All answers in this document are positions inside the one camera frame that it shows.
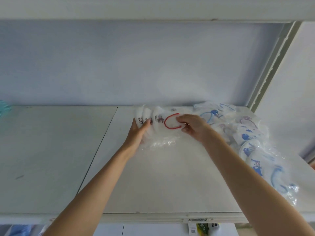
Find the forearm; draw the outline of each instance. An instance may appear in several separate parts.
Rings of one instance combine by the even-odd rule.
[[[258,235],[315,235],[302,216],[213,130],[203,145]]]
[[[61,212],[44,236],[92,236],[128,158],[127,150],[118,150]]]

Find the person's right hand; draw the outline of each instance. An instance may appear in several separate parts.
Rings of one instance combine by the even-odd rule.
[[[198,115],[184,114],[176,118],[180,123],[187,125],[182,129],[183,132],[191,135],[197,141],[202,142],[207,132],[213,129],[206,123],[206,121]]]

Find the person's left hand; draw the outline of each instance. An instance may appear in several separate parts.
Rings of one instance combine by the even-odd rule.
[[[150,126],[150,121],[151,119],[147,119],[140,128],[138,128],[135,118],[132,121],[128,136],[121,146],[121,149],[127,152],[128,158],[133,157],[136,153],[136,150],[141,143],[143,135]]]

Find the white wall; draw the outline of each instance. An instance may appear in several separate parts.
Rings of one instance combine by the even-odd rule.
[[[0,21],[12,104],[246,105],[282,24]]]
[[[282,152],[303,157],[315,146],[315,23],[301,25],[255,113]]]

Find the hand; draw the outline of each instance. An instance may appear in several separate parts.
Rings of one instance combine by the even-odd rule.
[[[210,125],[198,115],[184,114],[177,117],[176,120],[180,123],[186,123],[187,125],[182,128],[182,131],[200,142],[203,141],[207,132],[214,132]]]
[[[132,121],[128,136],[121,146],[121,149],[126,150],[126,152],[128,153],[128,159],[133,157],[136,153],[136,150],[141,143],[144,133],[148,130],[150,126],[150,121],[151,119],[147,119],[140,128],[138,128],[135,118]]]

